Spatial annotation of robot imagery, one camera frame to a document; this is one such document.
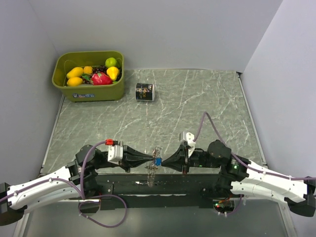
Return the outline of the blue tagged key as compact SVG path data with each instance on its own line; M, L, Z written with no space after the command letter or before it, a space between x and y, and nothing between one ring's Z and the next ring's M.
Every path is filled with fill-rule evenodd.
M155 161L154 161L155 166L161 166L161 163L162 163L162 158L155 158Z

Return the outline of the large silver keyring with rings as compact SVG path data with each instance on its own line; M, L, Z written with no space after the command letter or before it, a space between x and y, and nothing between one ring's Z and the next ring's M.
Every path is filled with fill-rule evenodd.
M147 185L148 187L152 188L154 186L154 181L155 181L155 175L156 171L158 170L159 166L154 165L155 158L161 158L161 151L162 147L161 146L156 146L153 149L152 155L154 160L151 161L145 168L147 169L148 177L147 177Z

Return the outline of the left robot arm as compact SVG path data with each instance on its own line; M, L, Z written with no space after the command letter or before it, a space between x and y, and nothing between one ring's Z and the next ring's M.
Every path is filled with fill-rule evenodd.
M108 151L96 146L83 146L75 160L60 169L20 185L0 185L0 224L10 225L19 221L33 209L64 199L93 198L100 194L97 170L120 167L126 172L146 162L155 160L153 155L141 153L127 145L115 143Z

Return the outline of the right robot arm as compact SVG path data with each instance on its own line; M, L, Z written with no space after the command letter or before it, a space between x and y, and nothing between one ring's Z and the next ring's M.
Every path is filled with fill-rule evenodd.
M219 168L211 188L221 198L238 195L270 199L287 204L291 212L305 217L313 217L316 212L314 180L283 178L253 161L233 156L220 140L211 142L206 151L183 141L161 165L183 174L189 173L191 167Z

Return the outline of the black paper cup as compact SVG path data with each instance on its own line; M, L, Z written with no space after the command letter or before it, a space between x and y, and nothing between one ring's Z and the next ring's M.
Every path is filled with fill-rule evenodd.
M155 86L148 83L137 83L135 87L137 101L153 102L155 99Z

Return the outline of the red dragon fruit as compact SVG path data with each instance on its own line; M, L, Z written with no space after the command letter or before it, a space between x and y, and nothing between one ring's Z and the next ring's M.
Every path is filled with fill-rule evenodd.
M98 72L94 73L91 77L93 85L110 85L113 81L105 73Z

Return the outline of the yellow pear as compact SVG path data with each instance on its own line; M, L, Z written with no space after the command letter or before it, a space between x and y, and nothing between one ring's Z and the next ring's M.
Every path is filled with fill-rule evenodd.
M118 76L120 75L120 70L117 67L109 67L107 69L107 75L112 81L116 81Z

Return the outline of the dark cherries bunch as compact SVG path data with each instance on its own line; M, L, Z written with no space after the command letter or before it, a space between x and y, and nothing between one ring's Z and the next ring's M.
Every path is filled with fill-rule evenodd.
M120 75L118 76L117 80L116 81L113 81L113 83L116 83L117 81L120 80L120 78L122 77L122 69L117 67L119 70L120 70ZM98 72L102 72L102 73L105 73L107 75L107 67L106 66L100 66L100 67L94 67L93 68L93 74L94 73L98 73ZM91 77L93 74L82 74L80 77L83 79L83 83L85 84L90 84L90 85L93 85L92 84L92 81L91 81Z

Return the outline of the olive green plastic bin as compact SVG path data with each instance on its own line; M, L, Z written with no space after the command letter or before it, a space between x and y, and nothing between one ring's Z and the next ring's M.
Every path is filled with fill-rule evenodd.
M66 74L75 67L104 66L106 59L118 60L121 71L119 80L110 85L67 86ZM52 84L71 102L119 100L124 93L124 56L118 51L69 52L57 60L52 76Z

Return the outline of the yellow mango lower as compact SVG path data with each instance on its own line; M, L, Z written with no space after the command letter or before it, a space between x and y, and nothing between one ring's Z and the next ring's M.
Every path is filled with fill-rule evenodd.
M71 86L71 87L79 86L81 84L83 84L83 79L80 77L72 77L72 78L69 78L67 81L67 86Z

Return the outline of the yellow mango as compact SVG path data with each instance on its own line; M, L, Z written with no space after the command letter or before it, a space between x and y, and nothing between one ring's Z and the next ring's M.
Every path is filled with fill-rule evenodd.
M72 78L69 78L67 81L67 86L71 86L71 87L79 86L81 84L83 84L83 79L80 77L72 77Z
M74 78L74 77L80 77L83 74L83 68L82 67L74 67L73 69L71 69L66 77L68 79L70 78Z

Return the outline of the small orange fruit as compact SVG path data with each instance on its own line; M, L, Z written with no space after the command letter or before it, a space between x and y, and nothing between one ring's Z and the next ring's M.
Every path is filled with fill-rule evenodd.
M84 68L83 68L83 73L84 74L93 74L93 68L91 67L91 66L85 66Z

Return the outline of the green lime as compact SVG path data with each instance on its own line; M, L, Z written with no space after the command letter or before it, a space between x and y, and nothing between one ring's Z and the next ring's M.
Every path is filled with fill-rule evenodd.
M117 64L118 64L118 62L117 62L116 58L114 58L114 57L107 58L105 61L105 66L107 68L117 67Z

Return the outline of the yellow mango upper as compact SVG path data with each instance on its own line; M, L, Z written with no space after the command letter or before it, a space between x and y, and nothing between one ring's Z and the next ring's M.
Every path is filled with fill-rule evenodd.
M83 74L83 68L82 67L74 67L73 69L71 69L66 77L68 79L70 78L74 78L74 77L80 77Z

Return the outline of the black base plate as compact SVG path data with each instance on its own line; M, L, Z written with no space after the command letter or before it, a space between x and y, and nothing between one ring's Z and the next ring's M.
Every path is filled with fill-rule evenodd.
M218 174L158 174L149 186L145 174L100 174L85 197L102 195L101 210L116 208L213 208L215 199L233 200L229 187L219 185Z

